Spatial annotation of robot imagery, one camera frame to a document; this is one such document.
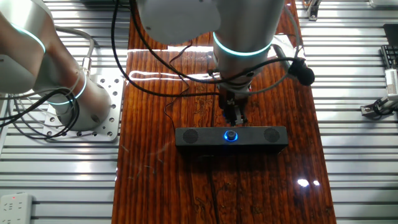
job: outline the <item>blue light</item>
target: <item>blue light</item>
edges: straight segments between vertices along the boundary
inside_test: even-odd
[[[225,139],[225,140],[227,140],[227,141],[229,141],[229,142],[235,142],[236,140],[238,140],[238,134],[237,134],[237,133],[236,133],[236,135],[235,135],[235,139],[232,139],[232,140],[229,140],[229,139],[228,139],[226,133],[228,133],[228,131],[226,131],[226,132],[224,133],[224,139]]]
[[[17,26],[17,25],[14,25],[14,24],[11,24],[11,25],[12,25],[16,30],[18,30],[19,32],[23,32],[24,34],[27,34],[29,37],[31,37],[31,38],[33,38],[34,40],[36,40],[36,41],[40,44],[40,46],[42,46],[43,51],[44,51],[44,53],[45,53],[45,47],[44,47],[43,42],[42,42],[39,38],[37,38],[33,33],[29,32],[28,30],[25,30],[25,29],[23,29],[23,28],[21,28],[21,27],[19,27],[19,26]]]
[[[83,85],[83,88],[81,89],[81,91],[79,92],[79,94],[76,95],[75,99],[79,98],[79,96],[80,96],[81,94],[83,94],[83,92],[84,92],[84,90],[85,90],[85,88],[86,88],[86,85],[87,85],[87,77],[86,77],[86,76],[84,76],[84,77],[85,77],[85,84]],[[65,104],[69,103],[69,101],[66,101],[66,102],[63,102],[63,103],[51,103],[51,102],[49,102],[49,103],[50,103],[51,105],[65,105]]]
[[[228,52],[228,53],[230,53],[230,54],[237,55],[237,56],[243,56],[243,57],[253,56],[253,55],[259,54],[259,53],[261,53],[261,52],[264,52],[265,50],[267,50],[267,49],[271,46],[271,43],[269,43],[269,45],[267,45],[267,46],[264,47],[263,49],[258,50],[258,51],[255,51],[255,52],[236,52],[236,51],[234,51],[234,50],[231,50],[231,49],[228,49],[227,47],[225,47],[225,46],[217,39],[216,33],[213,33],[213,37],[214,37],[214,41],[217,43],[217,45],[218,45],[221,49],[223,49],[225,52]]]

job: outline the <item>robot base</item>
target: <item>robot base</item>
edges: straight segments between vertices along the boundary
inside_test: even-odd
[[[69,131],[66,136],[60,136],[49,142],[112,142],[118,136],[119,121],[121,117],[121,105],[125,82],[123,78],[110,78],[104,75],[97,75],[95,78],[97,84],[101,85],[111,97],[111,110],[108,117],[97,128],[92,131]],[[49,106],[45,124],[51,126],[62,125],[56,114],[55,109]],[[55,134],[60,128],[45,126],[43,134]]]

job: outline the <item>black speaker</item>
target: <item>black speaker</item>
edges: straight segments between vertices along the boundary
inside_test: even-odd
[[[194,129],[188,129],[182,135],[182,139],[188,144],[193,144],[198,141],[199,134]]]
[[[285,127],[177,128],[175,145],[183,152],[279,153],[289,144]]]

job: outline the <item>wood grain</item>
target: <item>wood grain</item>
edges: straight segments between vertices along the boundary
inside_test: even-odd
[[[294,33],[284,13],[277,32]],[[130,49],[143,49],[134,29],[130,37]],[[211,41],[207,34],[194,43]],[[178,54],[157,53],[166,61]],[[144,88],[175,94],[186,88],[148,51],[128,56],[127,71]],[[212,61],[211,52],[185,52],[174,65],[186,74],[202,74],[214,67]],[[280,64],[270,65],[253,88],[269,86],[282,75]],[[189,85],[190,93],[215,91],[214,85]],[[171,100],[127,86],[112,223],[336,223],[310,88],[287,80],[249,100],[249,126],[287,128],[289,146],[278,156],[183,159],[164,115]],[[215,96],[180,98],[167,112],[176,127],[226,126]],[[309,185],[302,187],[305,181]]]

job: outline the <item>speaker grille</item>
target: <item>speaker grille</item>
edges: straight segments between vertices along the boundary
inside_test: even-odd
[[[267,128],[264,131],[264,138],[267,141],[269,141],[271,143],[274,143],[274,142],[277,142],[279,140],[280,135],[279,135],[279,132],[277,130],[275,130],[274,128]]]
[[[182,136],[182,138],[184,139],[184,141],[186,143],[193,144],[198,140],[199,134],[194,129],[189,129],[184,132],[184,135]]]

